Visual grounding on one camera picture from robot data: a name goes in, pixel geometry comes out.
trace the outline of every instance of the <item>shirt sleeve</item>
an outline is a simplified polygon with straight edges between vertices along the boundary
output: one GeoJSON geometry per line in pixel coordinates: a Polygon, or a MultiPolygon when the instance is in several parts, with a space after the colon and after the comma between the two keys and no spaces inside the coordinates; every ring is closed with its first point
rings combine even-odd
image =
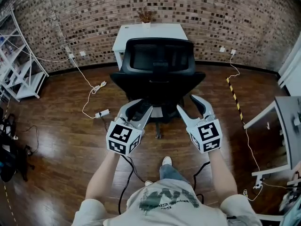
{"type": "Polygon", "coordinates": [[[95,199],[86,199],[75,213],[72,226],[102,226],[108,218],[104,205],[95,199]]]}
{"type": "Polygon", "coordinates": [[[226,198],[221,204],[221,210],[229,216],[235,216],[246,225],[262,226],[248,199],[243,195],[236,194],[226,198]]]}

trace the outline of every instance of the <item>white t-shirt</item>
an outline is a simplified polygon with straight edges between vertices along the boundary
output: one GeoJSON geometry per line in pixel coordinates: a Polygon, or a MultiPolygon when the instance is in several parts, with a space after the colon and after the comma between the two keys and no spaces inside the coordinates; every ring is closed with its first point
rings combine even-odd
{"type": "Polygon", "coordinates": [[[220,209],[201,204],[190,184],[163,179],[135,192],[123,214],[109,218],[103,204],[86,199],[75,214],[73,226],[261,226],[248,199],[237,194],[225,199],[220,209]]]}

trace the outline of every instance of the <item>forearm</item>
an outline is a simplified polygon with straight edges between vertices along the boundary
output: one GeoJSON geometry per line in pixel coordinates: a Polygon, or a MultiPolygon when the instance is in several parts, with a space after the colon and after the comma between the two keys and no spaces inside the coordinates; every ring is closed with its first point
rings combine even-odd
{"type": "Polygon", "coordinates": [[[221,151],[216,149],[208,154],[213,176],[213,185],[219,198],[219,203],[222,203],[226,198],[237,194],[237,185],[222,157],[221,151]]]}
{"type": "Polygon", "coordinates": [[[115,170],[120,155],[109,151],[104,161],[92,176],[86,192],[86,199],[97,199],[104,203],[105,197],[112,187],[115,170]]]}

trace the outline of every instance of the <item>person's left arm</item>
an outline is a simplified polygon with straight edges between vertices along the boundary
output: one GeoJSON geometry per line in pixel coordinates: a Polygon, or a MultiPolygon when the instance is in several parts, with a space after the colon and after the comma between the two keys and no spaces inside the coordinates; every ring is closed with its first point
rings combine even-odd
{"type": "Polygon", "coordinates": [[[86,199],[82,202],[79,211],[75,213],[73,226],[101,226],[108,218],[103,204],[112,187],[119,158],[119,154],[108,152],[88,184],[86,199]]]}

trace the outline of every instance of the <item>wooden floor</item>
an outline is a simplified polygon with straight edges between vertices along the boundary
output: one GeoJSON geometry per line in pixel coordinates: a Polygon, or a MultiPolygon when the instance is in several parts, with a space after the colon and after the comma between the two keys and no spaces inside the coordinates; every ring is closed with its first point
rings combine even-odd
{"type": "MultiPolygon", "coordinates": [[[[219,66],[199,66],[199,71],[206,73],[206,78],[192,94],[208,100],[217,118],[220,120],[223,143],[222,154],[242,193],[246,188],[250,198],[255,178],[251,172],[257,167],[247,146],[247,137],[242,128],[238,110],[226,77],[235,73],[233,68],[219,66]]],[[[85,70],[83,73],[92,85],[107,81],[106,87],[91,95],[86,112],[93,116],[96,112],[110,109],[106,117],[109,123],[117,115],[120,107],[127,103],[125,93],[109,77],[117,67],[85,70]]],[[[284,96],[277,85],[275,75],[240,69],[241,75],[231,78],[245,122],[269,105],[274,96],[284,96]]],[[[84,199],[87,184],[93,173],[106,155],[106,143],[102,120],[92,120],[82,112],[87,101],[90,87],[79,72],[66,73],[50,77],[44,84],[41,98],[30,98],[20,103],[13,99],[9,112],[17,117],[17,135],[19,144],[35,148],[37,145],[35,129],[21,132],[32,125],[39,128],[39,150],[28,161],[36,166],[28,171],[28,182],[16,174],[6,183],[8,197],[14,216],[19,225],[64,226],[70,225],[74,213],[84,199]]],[[[184,98],[185,110],[197,116],[197,110],[189,97],[184,98]]],[[[281,165],[285,158],[285,148],[281,147],[279,124],[274,114],[268,117],[271,129],[267,129],[267,120],[263,120],[248,130],[250,146],[263,168],[281,165]]],[[[159,179],[158,169],[162,159],[170,155],[174,166],[190,181],[199,167],[208,161],[207,154],[197,152],[186,133],[181,119],[162,125],[163,138],[155,139],[154,124],[147,125],[141,145],[132,153],[137,171],[145,180],[159,179]]],[[[118,212],[118,200],[131,167],[123,158],[120,159],[110,195],[105,204],[109,213],[118,212]]],[[[290,172],[272,176],[266,182],[285,185],[290,172]]],[[[205,204],[217,207],[217,199],[212,184],[210,166],[206,166],[197,178],[197,193],[205,196],[205,204]]],[[[133,175],[122,201],[122,210],[126,200],[143,183],[133,175]]],[[[257,213],[277,214],[285,189],[265,186],[252,202],[257,213]]],[[[4,188],[0,189],[0,221],[13,226],[4,188]]]]}

